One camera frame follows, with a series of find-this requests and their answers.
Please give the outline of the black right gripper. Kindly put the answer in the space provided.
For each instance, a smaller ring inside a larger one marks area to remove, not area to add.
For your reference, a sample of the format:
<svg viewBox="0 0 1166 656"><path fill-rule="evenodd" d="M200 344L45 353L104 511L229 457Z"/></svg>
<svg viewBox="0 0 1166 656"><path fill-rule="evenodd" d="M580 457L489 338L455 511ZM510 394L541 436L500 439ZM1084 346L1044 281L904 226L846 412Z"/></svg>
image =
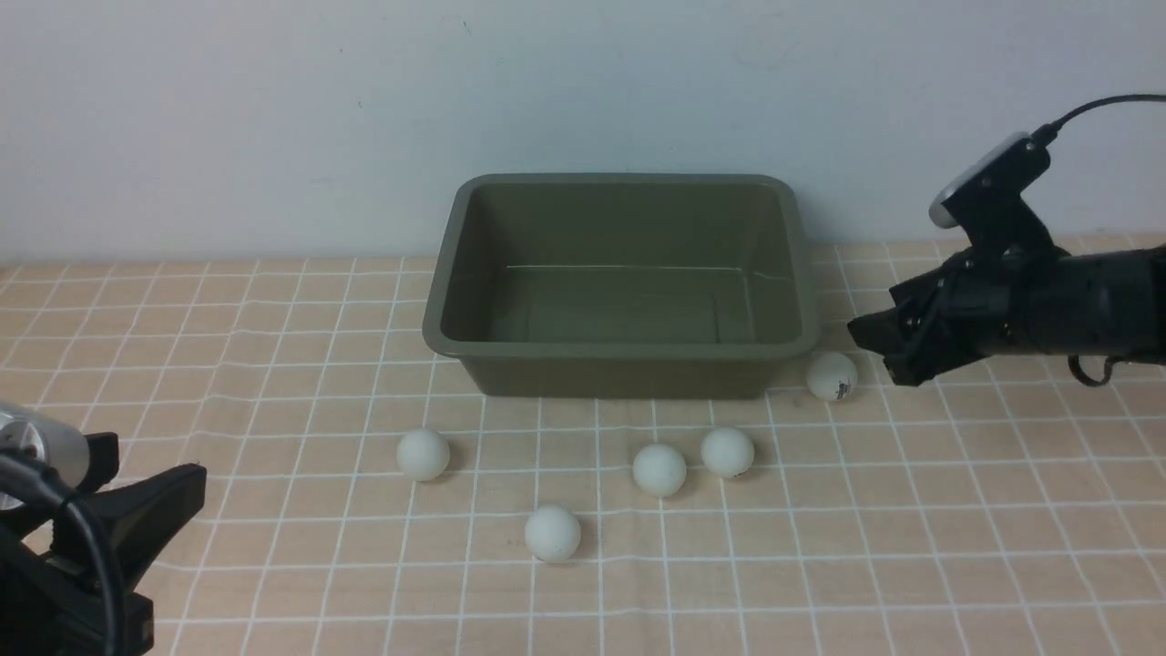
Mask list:
<svg viewBox="0 0 1166 656"><path fill-rule="evenodd" d="M893 306L854 317L859 350L880 354L892 382L918 387L999 354L1061 354L1055 327L1033 302L1038 277L1062 259L1009 253L1002 270L982 271L958 251L930 271L890 288Z"/></svg>

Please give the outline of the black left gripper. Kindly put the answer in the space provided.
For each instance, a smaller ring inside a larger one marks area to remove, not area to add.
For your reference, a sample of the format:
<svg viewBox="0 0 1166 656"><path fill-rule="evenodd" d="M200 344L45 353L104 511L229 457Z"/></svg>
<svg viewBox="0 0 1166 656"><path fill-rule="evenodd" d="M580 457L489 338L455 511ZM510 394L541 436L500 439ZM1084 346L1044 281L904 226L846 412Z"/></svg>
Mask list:
<svg viewBox="0 0 1166 656"><path fill-rule="evenodd" d="M5 655L104 655L105 593L124 593L120 655L147 655L157 644L155 605L136 585L203 509L208 470L184 464L100 491L119 473L119 436L85 437L82 481L70 488L52 472L50 510L24 506L17 527L3 525ZM34 552L24 536L51 520L50 546Z"/></svg>

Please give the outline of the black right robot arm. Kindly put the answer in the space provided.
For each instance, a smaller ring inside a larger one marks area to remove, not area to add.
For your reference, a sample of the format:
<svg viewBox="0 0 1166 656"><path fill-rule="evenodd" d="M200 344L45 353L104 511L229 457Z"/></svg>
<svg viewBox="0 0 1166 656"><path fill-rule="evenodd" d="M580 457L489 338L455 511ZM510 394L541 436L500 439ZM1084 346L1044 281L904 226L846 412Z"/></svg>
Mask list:
<svg viewBox="0 0 1166 656"><path fill-rule="evenodd" d="M995 267L961 251L890 295L893 306L854 317L848 332L895 385L1000 354L1066 357L1090 387L1107 385L1115 364L1163 364L1163 248L1011 252Z"/></svg>

